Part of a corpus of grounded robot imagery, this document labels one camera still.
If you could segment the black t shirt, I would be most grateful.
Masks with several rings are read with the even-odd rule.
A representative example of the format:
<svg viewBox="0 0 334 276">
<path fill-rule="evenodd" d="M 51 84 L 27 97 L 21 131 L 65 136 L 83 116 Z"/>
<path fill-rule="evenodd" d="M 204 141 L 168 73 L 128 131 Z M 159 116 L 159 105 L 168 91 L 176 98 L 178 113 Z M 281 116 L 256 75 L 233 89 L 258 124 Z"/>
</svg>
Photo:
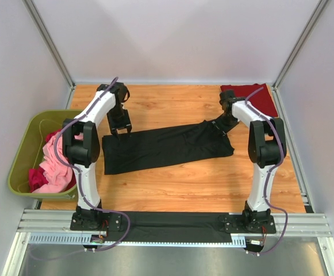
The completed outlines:
<svg viewBox="0 0 334 276">
<path fill-rule="evenodd" d="M 104 174 L 117 175 L 232 156 L 234 148 L 227 133 L 237 124 L 224 124 L 216 118 L 198 124 L 123 133 L 118 137 L 104 136 Z"/>
</svg>

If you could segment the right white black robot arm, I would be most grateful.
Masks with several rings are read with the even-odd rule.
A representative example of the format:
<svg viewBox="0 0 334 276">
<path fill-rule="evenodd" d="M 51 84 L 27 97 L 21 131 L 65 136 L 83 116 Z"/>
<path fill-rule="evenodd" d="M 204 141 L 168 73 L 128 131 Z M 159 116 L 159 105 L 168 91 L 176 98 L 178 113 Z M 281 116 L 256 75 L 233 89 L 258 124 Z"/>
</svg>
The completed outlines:
<svg viewBox="0 0 334 276">
<path fill-rule="evenodd" d="M 242 214 L 223 217 L 225 230 L 230 233 L 276 232 L 270 194 L 275 173 L 287 154 L 286 136 L 281 118 L 264 114 L 249 101 L 262 90 L 259 88 L 247 97 L 238 97 L 233 90 L 220 93 L 223 114 L 218 127 L 239 122 L 248 127 L 248 156 L 254 168 L 251 191 Z"/>
</svg>

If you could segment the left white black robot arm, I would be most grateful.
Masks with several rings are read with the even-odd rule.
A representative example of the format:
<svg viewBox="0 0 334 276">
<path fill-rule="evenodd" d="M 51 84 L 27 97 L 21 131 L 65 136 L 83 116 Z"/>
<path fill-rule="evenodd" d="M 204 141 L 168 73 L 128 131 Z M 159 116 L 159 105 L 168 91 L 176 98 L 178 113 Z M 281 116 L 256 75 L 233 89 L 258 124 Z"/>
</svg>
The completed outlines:
<svg viewBox="0 0 334 276">
<path fill-rule="evenodd" d="M 71 230 L 96 231 L 105 224 L 107 217 L 101 209 L 95 173 L 101 150 L 97 127 L 107 118 L 113 136 L 117 137 L 123 129 L 130 134 L 132 124 L 123 107 L 129 97 L 128 88 L 114 79 L 111 84 L 97 88 L 94 98 L 80 114 L 63 122 L 63 156 L 74 171 L 79 192 Z"/>
</svg>

